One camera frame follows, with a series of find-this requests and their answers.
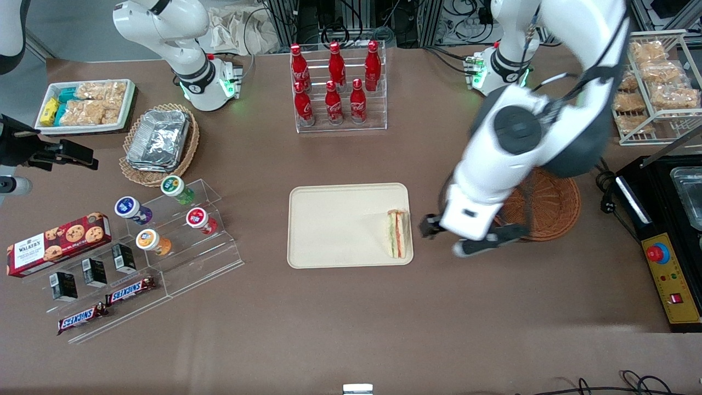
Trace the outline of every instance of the walkers cookie box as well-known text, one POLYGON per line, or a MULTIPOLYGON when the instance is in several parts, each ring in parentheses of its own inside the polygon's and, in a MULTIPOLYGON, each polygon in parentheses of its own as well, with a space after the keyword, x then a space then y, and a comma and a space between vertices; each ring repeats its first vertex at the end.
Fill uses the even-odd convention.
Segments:
POLYGON ((88 214, 7 247, 7 275, 28 276, 111 240, 107 217, 88 214))

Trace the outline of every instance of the cookie box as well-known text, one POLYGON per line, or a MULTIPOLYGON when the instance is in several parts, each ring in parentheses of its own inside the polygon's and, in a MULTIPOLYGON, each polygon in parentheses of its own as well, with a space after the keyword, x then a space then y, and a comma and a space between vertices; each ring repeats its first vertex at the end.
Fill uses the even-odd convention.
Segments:
POLYGON ((49 84, 44 94, 44 101, 41 103, 40 112, 37 116, 37 120, 34 122, 34 128, 41 130, 41 134, 44 136, 88 136, 91 134, 107 134, 107 133, 121 133, 126 129, 129 129, 127 120, 133 111, 132 102, 135 96, 136 86, 130 79, 98 79, 94 81, 75 81, 75 82, 56 82, 54 84, 49 84), (126 92, 124 93, 124 99, 122 100, 122 106, 119 108, 119 116, 117 117, 117 123, 114 124, 99 124, 99 125, 83 125, 83 126, 51 126, 47 127, 41 124, 41 109, 46 107, 46 104, 51 100, 52 97, 58 97, 62 89, 65 88, 77 88, 82 82, 124 82, 126 84, 126 92))
POLYGON ((88 214, 7 247, 7 275, 28 276, 111 240, 107 217, 88 214))

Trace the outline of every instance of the acrylic bottle rack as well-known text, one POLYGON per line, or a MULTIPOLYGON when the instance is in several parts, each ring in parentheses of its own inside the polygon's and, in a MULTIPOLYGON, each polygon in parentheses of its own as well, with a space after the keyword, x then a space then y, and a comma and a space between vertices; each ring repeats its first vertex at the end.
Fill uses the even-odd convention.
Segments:
MULTIPOLYGON (((346 64, 346 89, 339 92, 341 96, 341 109, 344 113, 344 122, 340 125, 332 125, 326 116, 326 82, 329 77, 329 50, 323 44, 300 44, 300 49, 307 61, 310 69, 310 79, 312 80, 312 91, 308 93, 312 103, 312 113, 314 114, 314 125, 304 127, 300 125, 300 117, 293 105, 293 116, 295 117, 295 128, 298 133, 312 131, 361 131, 388 128, 388 60, 385 51, 385 42, 378 41, 378 55, 380 56, 380 80, 378 88, 374 92, 365 90, 366 76, 366 55, 368 54, 368 41, 357 41, 346 44, 341 49, 341 56, 346 64), (366 111, 368 118, 363 124, 355 124, 351 121, 351 82, 355 78, 364 81, 364 92, 366 94, 366 111)), ((290 89, 295 98, 293 90, 292 70, 290 71, 290 89)))
MULTIPOLYGON (((105 303, 106 294, 134 284, 146 276, 154 276, 157 287, 153 290, 117 302, 107 309, 108 315, 90 320, 62 333, 61 336, 66 337, 69 343, 85 342, 244 264, 234 238, 225 230, 220 212, 214 205, 221 200, 221 197, 202 180, 189 183, 187 186, 195 194, 191 204, 181 205, 175 199, 165 195, 143 202, 142 205, 153 212, 152 220, 148 224, 139 226, 136 222, 127 220, 127 234, 113 234, 110 244, 56 264, 22 280, 28 285, 36 285, 42 289, 46 300, 46 312, 58 321, 89 309, 98 302, 105 303), (185 223, 185 215, 193 207, 202 207, 211 218, 217 221, 218 227, 214 233, 204 235, 185 223), (168 238, 171 241, 172 248, 167 255, 159 257, 153 251, 142 251, 136 247, 135 236, 146 228, 155 229, 162 238, 168 238), (136 272, 125 274, 115 270, 112 246, 118 243, 131 248, 136 272), (106 286, 96 288, 84 284, 81 262, 85 258, 103 263, 107 274, 106 286), (56 272, 71 273, 74 276, 78 299, 71 302, 53 300, 48 277, 56 272)), ((109 217, 112 222, 121 221, 116 214, 109 217)))

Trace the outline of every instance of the red cap bottle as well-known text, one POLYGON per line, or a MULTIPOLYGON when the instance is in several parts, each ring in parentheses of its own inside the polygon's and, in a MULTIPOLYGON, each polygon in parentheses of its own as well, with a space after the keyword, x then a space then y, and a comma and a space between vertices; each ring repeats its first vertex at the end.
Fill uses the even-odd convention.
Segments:
POLYGON ((300 46, 293 44, 290 46, 290 53, 293 54, 291 67, 293 69, 294 82, 302 82, 306 92, 312 90, 312 81, 310 80, 310 69, 307 67, 307 61, 302 55, 300 46))
POLYGON ((201 207, 195 207, 187 212, 185 223, 195 229, 199 229, 203 234, 210 235, 217 230, 217 220, 207 214, 201 207))
POLYGON ((336 91, 334 81, 326 82, 326 114, 329 116, 329 123, 332 125, 341 125, 344 122, 344 114, 341 112, 341 97, 336 91))
POLYGON ((329 44, 331 57, 329 58, 329 76, 336 84, 338 91, 343 91, 346 88, 346 64, 344 58, 341 57, 341 47, 337 41, 332 41, 329 44))
POLYGON ((380 56, 378 55, 378 42, 368 42, 368 55, 366 56, 366 90, 374 92, 380 81, 380 56))
POLYGON ((312 114, 310 97, 305 93, 305 86, 302 82, 296 82, 293 87, 295 89, 295 111, 300 117, 300 126, 311 127, 314 124, 314 114, 312 114))
POLYGON ((363 124, 366 121, 366 94, 363 92, 363 83, 360 78, 353 80, 353 92, 351 92, 351 120, 355 124, 363 124))

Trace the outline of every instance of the beige tray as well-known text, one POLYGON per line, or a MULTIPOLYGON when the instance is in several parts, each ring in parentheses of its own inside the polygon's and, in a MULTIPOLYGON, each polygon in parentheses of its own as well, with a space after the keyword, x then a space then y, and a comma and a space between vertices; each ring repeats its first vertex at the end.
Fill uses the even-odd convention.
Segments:
POLYGON ((294 268, 406 265, 414 257, 411 230, 407 256, 388 254, 388 210, 409 211, 400 183, 300 186, 290 192, 289 209, 288 263, 294 268))

